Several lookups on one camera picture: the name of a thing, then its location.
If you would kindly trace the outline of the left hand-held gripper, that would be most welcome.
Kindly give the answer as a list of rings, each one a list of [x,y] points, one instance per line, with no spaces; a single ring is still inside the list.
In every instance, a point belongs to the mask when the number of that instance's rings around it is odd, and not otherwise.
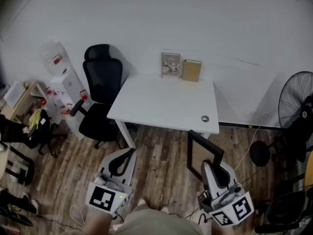
[[[136,150],[124,148],[104,157],[95,180],[89,182],[85,204],[96,210],[116,216],[128,202],[136,163]]]

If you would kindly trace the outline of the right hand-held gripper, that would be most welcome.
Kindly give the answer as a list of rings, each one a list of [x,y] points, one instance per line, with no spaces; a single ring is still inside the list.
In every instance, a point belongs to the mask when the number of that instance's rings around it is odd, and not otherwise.
[[[201,164],[204,193],[198,196],[199,208],[221,227],[240,224],[254,213],[249,192],[237,183],[234,170],[225,162]]]

